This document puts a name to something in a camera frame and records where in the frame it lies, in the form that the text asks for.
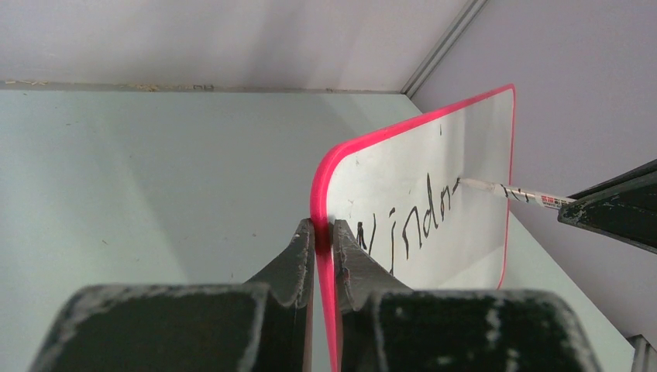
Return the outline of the white whiteboard marker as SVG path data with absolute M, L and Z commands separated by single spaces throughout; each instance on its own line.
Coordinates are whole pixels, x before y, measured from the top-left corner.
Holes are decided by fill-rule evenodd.
M 546 194 L 539 191 L 531 191 L 506 184 L 481 181 L 472 178 L 460 177 L 458 179 L 458 184 L 463 184 L 476 190 L 485 191 L 489 194 L 506 198 L 508 200 L 555 210 L 561 209 L 564 205 L 570 205 L 576 202 L 576 199 L 574 198 Z

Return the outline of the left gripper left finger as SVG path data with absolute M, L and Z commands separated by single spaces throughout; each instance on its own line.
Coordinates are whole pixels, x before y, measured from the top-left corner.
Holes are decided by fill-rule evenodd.
M 308 371 L 315 230 L 241 284 L 103 284 L 74 292 L 32 371 Z

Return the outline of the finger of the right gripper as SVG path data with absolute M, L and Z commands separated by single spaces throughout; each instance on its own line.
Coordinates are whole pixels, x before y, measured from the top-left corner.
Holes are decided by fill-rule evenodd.
M 656 161 L 570 196 L 562 224 L 656 253 Z

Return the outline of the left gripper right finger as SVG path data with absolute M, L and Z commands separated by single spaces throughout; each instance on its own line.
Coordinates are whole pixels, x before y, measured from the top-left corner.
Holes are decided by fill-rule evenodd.
M 599 371 L 579 318 L 534 290 L 413 290 L 332 226 L 340 371 Z

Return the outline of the pink framed whiteboard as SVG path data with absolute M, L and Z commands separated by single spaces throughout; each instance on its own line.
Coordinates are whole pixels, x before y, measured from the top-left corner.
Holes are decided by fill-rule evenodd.
M 310 215 L 328 354 L 340 370 L 335 247 L 344 220 L 356 245 L 414 289 L 496 289 L 507 264 L 509 203 L 463 185 L 512 179 L 512 84 L 333 147 L 315 172 Z

